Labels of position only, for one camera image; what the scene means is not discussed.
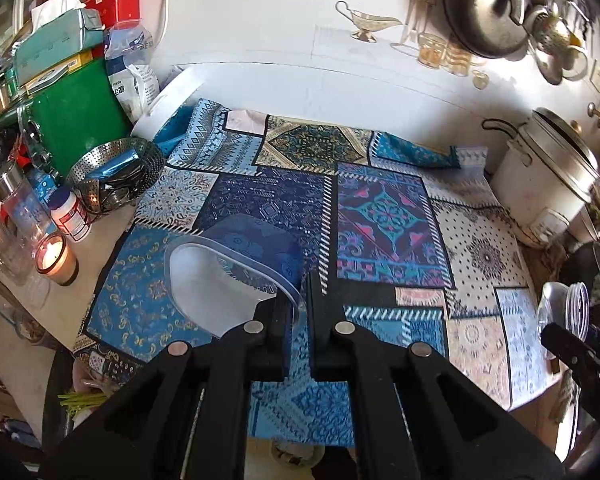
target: plastic bag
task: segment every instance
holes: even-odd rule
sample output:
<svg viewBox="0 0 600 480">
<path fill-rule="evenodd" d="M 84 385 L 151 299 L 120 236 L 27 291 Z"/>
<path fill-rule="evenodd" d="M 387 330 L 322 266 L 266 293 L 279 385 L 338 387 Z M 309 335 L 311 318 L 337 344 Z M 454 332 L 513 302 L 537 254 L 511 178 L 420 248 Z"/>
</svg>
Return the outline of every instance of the plastic bag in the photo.
<svg viewBox="0 0 600 480">
<path fill-rule="evenodd" d="M 113 93 L 135 123 L 160 93 L 158 78 L 149 66 L 154 39 L 140 22 L 119 22 L 105 37 L 104 59 Z"/>
</svg>

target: rice cooker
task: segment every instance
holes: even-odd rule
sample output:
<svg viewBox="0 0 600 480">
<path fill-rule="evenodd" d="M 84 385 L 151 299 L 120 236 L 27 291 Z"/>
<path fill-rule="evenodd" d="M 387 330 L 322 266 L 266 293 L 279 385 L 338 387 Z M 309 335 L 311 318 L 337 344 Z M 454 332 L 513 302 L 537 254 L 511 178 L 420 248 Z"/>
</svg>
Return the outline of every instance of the rice cooker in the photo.
<svg viewBox="0 0 600 480">
<path fill-rule="evenodd" d="M 523 244 L 544 248 L 563 233 L 600 177 L 596 158 L 576 131 L 546 108 L 533 111 L 507 142 L 491 180 Z"/>
</svg>

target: pink patch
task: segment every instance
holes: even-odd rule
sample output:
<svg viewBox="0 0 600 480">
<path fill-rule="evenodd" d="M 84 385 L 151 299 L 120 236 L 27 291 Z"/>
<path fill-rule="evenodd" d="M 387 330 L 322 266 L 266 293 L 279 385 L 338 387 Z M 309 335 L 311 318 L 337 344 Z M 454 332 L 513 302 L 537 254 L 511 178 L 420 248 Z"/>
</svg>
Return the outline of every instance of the pink patch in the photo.
<svg viewBox="0 0 600 480">
<path fill-rule="evenodd" d="M 398 195 L 400 195 L 400 202 L 402 202 L 403 205 L 410 205 L 411 207 L 416 207 L 416 205 L 407 197 L 405 197 L 402 193 L 398 193 Z"/>
<path fill-rule="evenodd" d="M 422 240 L 423 236 L 424 236 L 423 233 L 409 233 L 409 238 L 411 239 L 411 245 L 414 246 L 415 244 L 417 244 L 420 240 Z"/>
<path fill-rule="evenodd" d="M 360 189 L 359 191 L 355 192 L 353 196 L 359 196 L 362 198 L 369 198 L 369 188 L 365 187 L 363 189 Z"/>
<path fill-rule="evenodd" d="M 368 225 L 362 224 L 356 224 L 356 227 L 360 229 L 360 232 L 362 232 L 363 235 L 367 236 L 368 238 L 371 238 L 373 241 L 376 241 L 373 228 L 369 227 Z"/>
</svg>

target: red box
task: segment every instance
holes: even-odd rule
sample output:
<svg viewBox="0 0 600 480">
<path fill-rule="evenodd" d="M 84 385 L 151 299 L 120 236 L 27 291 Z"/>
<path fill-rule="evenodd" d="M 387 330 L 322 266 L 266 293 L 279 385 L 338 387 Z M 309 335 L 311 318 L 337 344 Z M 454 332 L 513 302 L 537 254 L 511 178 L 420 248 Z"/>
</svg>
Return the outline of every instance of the red box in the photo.
<svg viewBox="0 0 600 480">
<path fill-rule="evenodd" d="M 117 22 L 140 19 L 140 0 L 84 0 L 87 9 L 100 13 L 102 24 L 113 27 Z"/>
</svg>

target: tablecloth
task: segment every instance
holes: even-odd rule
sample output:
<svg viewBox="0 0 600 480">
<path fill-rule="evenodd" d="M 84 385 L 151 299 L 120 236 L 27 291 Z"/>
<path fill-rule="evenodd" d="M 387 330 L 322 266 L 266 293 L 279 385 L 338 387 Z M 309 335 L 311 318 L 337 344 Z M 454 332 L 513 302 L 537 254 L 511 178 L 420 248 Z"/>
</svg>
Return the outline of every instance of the tablecloth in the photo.
<svg viewBox="0 0 600 480">
<path fill-rule="evenodd" d="M 103 271 L 75 347 L 81 359 L 124 379 L 174 340 L 210 341 L 164 290 L 164 248 L 245 213 L 291 233 L 304 271 L 318 270 L 347 318 L 381 339 L 428 342 L 505 409 L 544 390 L 536 301 L 484 178 L 485 148 L 439 153 L 383 132 L 273 116 L 258 135 L 227 130 L 227 113 L 208 100 L 194 106 L 171 167 Z M 252 387 L 249 433 L 353 444 L 347 385 L 310 377 L 305 312 L 289 377 Z"/>
</svg>

